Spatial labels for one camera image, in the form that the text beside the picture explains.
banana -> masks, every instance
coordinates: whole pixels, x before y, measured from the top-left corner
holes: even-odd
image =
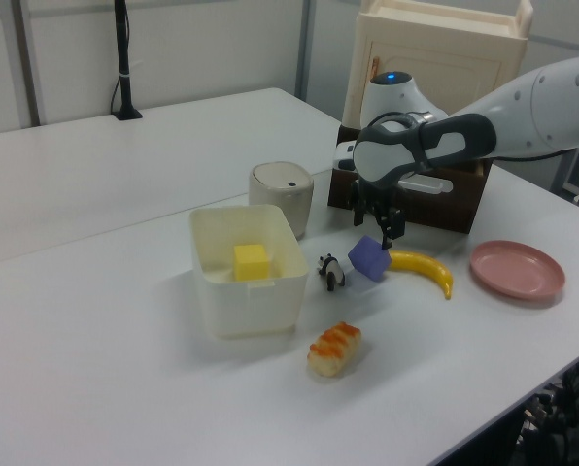
[[[451,299],[454,276],[441,262],[428,255],[406,250],[390,250],[389,255],[391,256],[389,270],[408,270],[425,275],[438,283],[446,299]]]

white plastic basket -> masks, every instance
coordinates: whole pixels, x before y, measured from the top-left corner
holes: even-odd
[[[293,329],[309,266],[281,209],[197,209],[190,231],[197,294],[210,333],[226,338]],[[266,249],[270,277],[236,282],[233,247],[250,244]]]

yellow cube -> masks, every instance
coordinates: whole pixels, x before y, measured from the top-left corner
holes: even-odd
[[[267,279],[270,261],[263,245],[234,246],[233,275],[236,282]]]

toy panda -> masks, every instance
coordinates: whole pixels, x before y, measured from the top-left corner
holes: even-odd
[[[344,271],[341,270],[339,262],[337,262],[337,259],[332,255],[328,254],[326,257],[320,257],[318,264],[320,265],[318,272],[320,275],[326,276],[328,291],[334,290],[336,284],[339,286],[346,285],[346,276],[344,275]]]

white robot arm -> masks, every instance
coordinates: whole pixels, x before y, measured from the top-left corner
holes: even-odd
[[[579,148],[579,58],[522,75],[451,116],[430,104],[409,75],[385,73],[366,89],[363,125],[353,152],[355,224],[369,212],[394,239],[400,230],[392,228],[395,209],[388,204],[405,177],[465,160],[525,160]]]

